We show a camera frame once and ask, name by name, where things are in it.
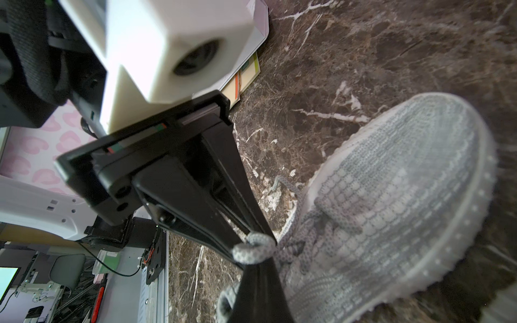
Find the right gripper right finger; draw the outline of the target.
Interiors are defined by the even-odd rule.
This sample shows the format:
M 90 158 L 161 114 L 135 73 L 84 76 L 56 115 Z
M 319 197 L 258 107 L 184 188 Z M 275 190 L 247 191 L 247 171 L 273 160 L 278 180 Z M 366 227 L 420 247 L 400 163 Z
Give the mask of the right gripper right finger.
M 281 286 L 280 277 L 272 258 L 266 261 L 267 322 L 289 323 L 294 322 L 288 303 Z

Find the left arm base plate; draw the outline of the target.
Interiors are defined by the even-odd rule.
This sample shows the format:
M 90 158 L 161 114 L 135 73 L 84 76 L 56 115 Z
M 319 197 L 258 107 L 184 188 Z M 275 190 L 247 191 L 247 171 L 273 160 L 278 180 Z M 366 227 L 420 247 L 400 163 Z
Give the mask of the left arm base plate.
M 146 270 L 145 282 L 147 285 L 153 283 L 166 266 L 166 233 L 158 229 L 149 251 L 145 254 L 143 262 Z

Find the grey knit sneaker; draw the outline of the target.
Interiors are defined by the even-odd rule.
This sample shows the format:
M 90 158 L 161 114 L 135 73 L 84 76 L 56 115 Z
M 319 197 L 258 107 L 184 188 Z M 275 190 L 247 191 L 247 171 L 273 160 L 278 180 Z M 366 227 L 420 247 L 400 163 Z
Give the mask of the grey knit sneaker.
M 252 232 L 235 261 L 272 258 L 296 322 L 354 322 L 454 269 L 487 217 L 497 156 L 478 111 L 430 92 L 362 127 L 319 168 L 279 242 Z
M 479 322 L 516 323 L 516 292 L 516 283 L 499 291 L 491 304 L 481 311 Z

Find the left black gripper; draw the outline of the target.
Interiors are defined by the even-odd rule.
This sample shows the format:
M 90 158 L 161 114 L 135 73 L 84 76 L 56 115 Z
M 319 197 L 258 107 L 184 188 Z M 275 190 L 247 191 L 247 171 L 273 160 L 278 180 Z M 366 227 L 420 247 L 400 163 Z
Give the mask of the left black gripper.
M 147 203 L 157 208 L 152 219 L 161 228 L 207 246 L 243 269 L 232 255 L 242 240 L 215 201 L 245 234 L 275 236 L 251 190 L 232 127 L 225 123 L 229 108 L 229 99 L 212 91 L 67 152 L 55 167 L 107 224 L 121 225 Z M 211 121 L 219 123 L 201 134 L 201 142 L 220 178 L 211 191 L 215 201 L 177 158 L 163 157 Z

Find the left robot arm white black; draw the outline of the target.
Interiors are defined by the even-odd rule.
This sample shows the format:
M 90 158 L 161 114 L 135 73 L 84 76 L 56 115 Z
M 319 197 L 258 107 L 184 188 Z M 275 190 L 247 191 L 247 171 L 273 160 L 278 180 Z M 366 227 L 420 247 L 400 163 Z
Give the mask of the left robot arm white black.
M 218 83 L 255 30 L 253 1 L 2 1 L 1 127 L 74 103 L 93 141 L 57 143 L 73 196 L 1 180 L 1 220 L 110 251 L 157 228 L 232 261 L 274 235 L 251 191 Z

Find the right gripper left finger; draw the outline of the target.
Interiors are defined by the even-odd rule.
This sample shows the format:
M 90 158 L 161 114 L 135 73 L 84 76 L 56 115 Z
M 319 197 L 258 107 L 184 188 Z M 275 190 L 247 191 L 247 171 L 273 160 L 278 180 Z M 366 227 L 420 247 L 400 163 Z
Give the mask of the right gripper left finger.
M 258 265 L 246 265 L 235 304 L 228 322 L 277 322 L 274 278 L 276 267 L 272 258 Z

